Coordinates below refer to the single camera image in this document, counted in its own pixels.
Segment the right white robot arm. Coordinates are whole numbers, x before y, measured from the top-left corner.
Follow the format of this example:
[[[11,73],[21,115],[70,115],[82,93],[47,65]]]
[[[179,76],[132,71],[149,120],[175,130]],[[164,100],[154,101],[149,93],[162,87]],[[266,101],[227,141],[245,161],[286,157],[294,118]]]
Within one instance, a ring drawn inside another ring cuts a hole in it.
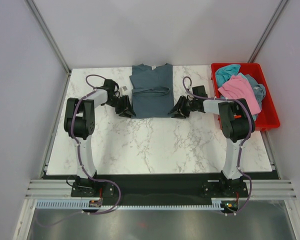
[[[255,131],[255,122],[247,101],[240,99],[221,99],[208,97],[203,85],[186,89],[187,96],[182,95],[169,111],[173,118],[186,119],[191,112],[218,115],[221,131],[226,138],[226,156],[219,184],[219,191],[225,197],[232,196],[237,186],[243,181],[241,160],[245,143]]]

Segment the dark blue-grey t shirt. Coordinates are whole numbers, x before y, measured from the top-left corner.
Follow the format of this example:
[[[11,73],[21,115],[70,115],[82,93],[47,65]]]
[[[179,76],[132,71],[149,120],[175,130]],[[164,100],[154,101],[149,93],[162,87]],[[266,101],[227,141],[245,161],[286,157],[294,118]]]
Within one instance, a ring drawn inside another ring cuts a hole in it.
[[[132,66],[132,107],[137,119],[169,118],[174,107],[173,66]]]

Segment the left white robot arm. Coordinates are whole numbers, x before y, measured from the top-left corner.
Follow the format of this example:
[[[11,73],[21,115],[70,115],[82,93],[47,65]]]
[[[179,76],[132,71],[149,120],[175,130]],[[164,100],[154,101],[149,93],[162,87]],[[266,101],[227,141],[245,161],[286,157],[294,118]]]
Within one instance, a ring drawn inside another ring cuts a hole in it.
[[[136,113],[127,95],[120,95],[119,85],[112,79],[104,79],[102,86],[94,86],[92,92],[82,98],[70,97],[66,101],[63,128],[73,140],[77,161],[75,183],[82,185],[82,191],[89,197],[100,191],[97,169],[92,155],[92,134],[96,127],[95,109],[108,105],[124,118],[135,117]]]

